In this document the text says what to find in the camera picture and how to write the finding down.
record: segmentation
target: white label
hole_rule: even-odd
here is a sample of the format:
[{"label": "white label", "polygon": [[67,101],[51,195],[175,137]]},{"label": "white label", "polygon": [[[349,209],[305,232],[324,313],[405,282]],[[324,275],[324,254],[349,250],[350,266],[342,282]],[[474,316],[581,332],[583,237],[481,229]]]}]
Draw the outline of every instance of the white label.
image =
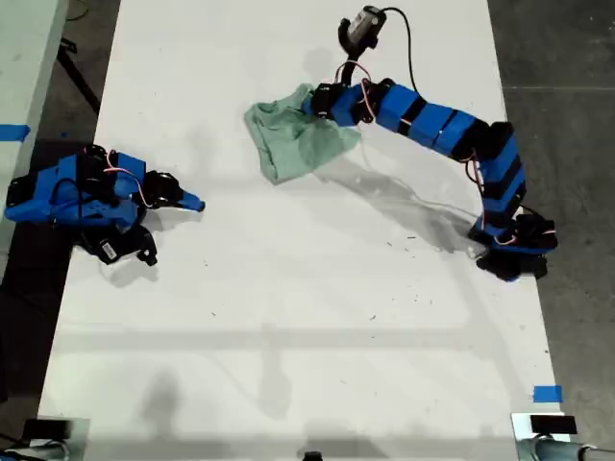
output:
[{"label": "white label", "polygon": [[109,259],[116,259],[117,253],[113,249],[113,247],[109,244],[109,242],[103,245],[103,252],[109,257]]},{"label": "white label", "polygon": [[353,23],[348,28],[348,35],[349,36],[351,36],[355,32],[355,30],[357,29],[358,25],[361,23],[361,21],[363,20],[364,17],[365,17],[365,12],[364,11],[361,11],[359,14],[357,14],[357,17],[355,18]]}]

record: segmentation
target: blue robot arm folded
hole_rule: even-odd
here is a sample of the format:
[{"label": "blue robot arm folded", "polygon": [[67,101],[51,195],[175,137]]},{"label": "blue robot arm folded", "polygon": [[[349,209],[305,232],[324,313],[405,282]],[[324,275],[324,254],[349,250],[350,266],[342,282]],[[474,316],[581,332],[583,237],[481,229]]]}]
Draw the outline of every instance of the blue robot arm folded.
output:
[{"label": "blue robot arm folded", "polygon": [[53,223],[78,229],[78,243],[111,264],[139,252],[156,263],[156,246],[141,226],[147,209],[173,206],[203,211],[205,203],[168,173],[146,172],[145,162],[99,146],[13,180],[5,216],[17,223]]}]

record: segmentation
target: blue painter's tape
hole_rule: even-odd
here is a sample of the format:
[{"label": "blue painter's tape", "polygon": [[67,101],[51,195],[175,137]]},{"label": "blue painter's tape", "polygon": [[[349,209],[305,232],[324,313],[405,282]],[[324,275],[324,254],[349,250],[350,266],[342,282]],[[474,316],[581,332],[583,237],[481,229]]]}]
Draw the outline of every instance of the blue painter's tape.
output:
[{"label": "blue painter's tape", "polygon": [[28,125],[0,125],[0,141],[23,142],[29,132]]},{"label": "blue painter's tape", "polygon": [[534,386],[534,403],[562,403],[561,386]]}]

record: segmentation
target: green towel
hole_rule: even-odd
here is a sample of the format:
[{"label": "green towel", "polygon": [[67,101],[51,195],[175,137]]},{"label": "green towel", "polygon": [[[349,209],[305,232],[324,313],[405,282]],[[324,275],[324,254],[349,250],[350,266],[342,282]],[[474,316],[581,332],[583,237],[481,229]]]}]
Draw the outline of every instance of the green towel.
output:
[{"label": "green towel", "polygon": [[273,103],[254,104],[245,120],[257,144],[260,171],[273,184],[298,178],[353,149],[360,133],[301,111],[308,84]]}]

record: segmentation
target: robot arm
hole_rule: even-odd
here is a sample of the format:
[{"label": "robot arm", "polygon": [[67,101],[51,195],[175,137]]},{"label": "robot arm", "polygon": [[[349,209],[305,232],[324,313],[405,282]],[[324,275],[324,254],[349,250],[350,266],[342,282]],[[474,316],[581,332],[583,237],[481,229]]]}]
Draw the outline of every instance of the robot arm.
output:
[{"label": "robot arm", "polygon": [[205,203],[168,173],[146,173],[145,162],[92,145],[57,165],[13,180],[5,216],[17,223],[54,223],[77,230],[77,243],[106,264],[137,253],[157,263],[156,244],[141,226],[147,209],[203,211]]},{"label": "robot arm", "polygon": [[[365,7],[353,23],[342,21],[340,43],[349,59],[354,61],[366,48],[376,46],[386,10]],[[341,127],[375,121],[466,167],[472,161],[480,171],[476,181],[483,214],[469,236],[489,249],[478,260],[479,267],[505,280],[523,273],[544,276],[544,254],[557,246],[554,222],[535,212],[517,214],[526,195],[526,174],[512,125],[488,125],[462,110],[429,103],[417,91],[390,79],[350,86],[354,67],[353,62],[346,64],[340,83],[320,84],[304,101],[303,111]]]}]

